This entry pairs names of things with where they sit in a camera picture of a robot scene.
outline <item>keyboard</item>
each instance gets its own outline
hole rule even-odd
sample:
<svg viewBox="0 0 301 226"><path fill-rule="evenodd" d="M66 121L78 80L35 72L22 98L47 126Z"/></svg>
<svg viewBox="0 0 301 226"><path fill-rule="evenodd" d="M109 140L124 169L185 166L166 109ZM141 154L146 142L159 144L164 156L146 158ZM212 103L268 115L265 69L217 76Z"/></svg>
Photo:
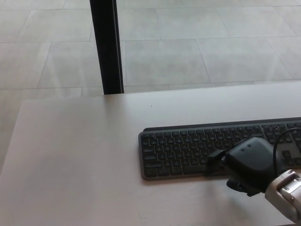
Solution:
<svg viewBox="0 0 301 226"><path fill-rule="evenodd" d="M301 128L301 118L147 128L138 137L141 175L146 180L225 175L221 164L207 165L208 155L228 151L248 137L274 145L284 131L296 127ZM301 133L282 137L277 151L286 168L301 168Z"/></svg>

